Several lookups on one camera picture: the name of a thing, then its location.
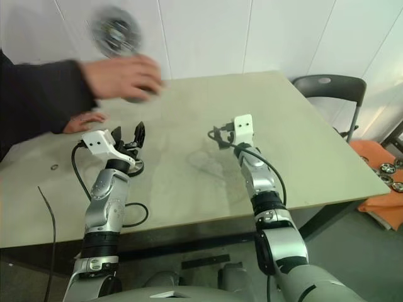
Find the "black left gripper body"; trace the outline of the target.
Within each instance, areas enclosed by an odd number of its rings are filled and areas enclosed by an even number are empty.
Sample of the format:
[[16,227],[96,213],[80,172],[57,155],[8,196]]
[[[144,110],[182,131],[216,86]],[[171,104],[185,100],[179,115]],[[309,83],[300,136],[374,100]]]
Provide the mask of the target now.
[[138,142],[124,143],[123,140],[120,140],[114,145],[114,148],[121,154],[125,154],[134,160],[139,160],[142,144]]

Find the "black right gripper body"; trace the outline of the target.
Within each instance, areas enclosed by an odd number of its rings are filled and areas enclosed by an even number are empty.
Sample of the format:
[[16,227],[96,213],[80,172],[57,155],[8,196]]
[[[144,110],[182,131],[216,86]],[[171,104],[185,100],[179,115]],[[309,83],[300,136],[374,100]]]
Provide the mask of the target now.
[[[223,134],[227,135],[226,139],[222,138]],[[233,123],[226,123],[220,128],[219,139],[219,148],[230,148],[235,139],[235,128]]]

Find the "person's right hand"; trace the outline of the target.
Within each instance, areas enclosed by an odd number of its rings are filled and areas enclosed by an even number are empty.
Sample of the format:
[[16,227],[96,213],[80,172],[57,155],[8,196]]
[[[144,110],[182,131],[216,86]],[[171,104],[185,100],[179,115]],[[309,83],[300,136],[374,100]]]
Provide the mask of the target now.
[[64,134],[73,134],[88,131],[91,123],[104,123],[106,116],[96,111],[88,111],[72,117],[63,129]]

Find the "person's left hand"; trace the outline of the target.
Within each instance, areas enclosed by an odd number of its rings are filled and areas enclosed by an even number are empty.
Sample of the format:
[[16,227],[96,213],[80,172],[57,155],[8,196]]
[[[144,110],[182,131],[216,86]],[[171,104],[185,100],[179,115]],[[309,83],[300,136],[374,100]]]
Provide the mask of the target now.
[[159,65],[141,54],[85,62],[80,64],[80,68],[98,99],[146,100],[151,94],[159,94],[163,87]]

